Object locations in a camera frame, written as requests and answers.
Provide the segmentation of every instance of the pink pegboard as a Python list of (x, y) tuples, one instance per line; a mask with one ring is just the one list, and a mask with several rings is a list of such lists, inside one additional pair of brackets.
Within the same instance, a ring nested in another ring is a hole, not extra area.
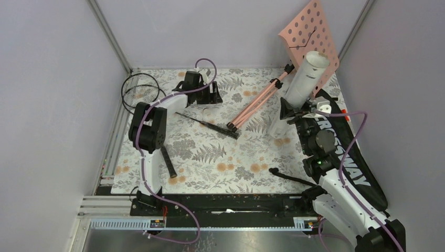
[(312, 90), (314, 95), (317, 94), (337, 70), (340, 63), (320, 1), (310, 1), (298, 16), (279, 33), (279, 36), (283, 40), (295, 68), (300, 66), (308, 51), (319, 51), (327, 55), (331, 64), (327, 67), (315, 89)]

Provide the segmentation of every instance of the gray wall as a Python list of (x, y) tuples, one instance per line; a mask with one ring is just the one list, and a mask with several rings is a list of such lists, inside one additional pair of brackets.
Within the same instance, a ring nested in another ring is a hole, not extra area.
[[(289, 62), (278, 33), (309, 0), (98, 0), (133, 67), (218, 67)], [(366, 0), (322, 0), (337, 51)]]
[(0, 251), (63, 250), (125, 73), (85, 0), (2, 1)]
[(377, 1), (337, 73), (348, 109), (369, 112), (359, 142), (408, 251), (443, 251), (443, 13), (443, 0)]

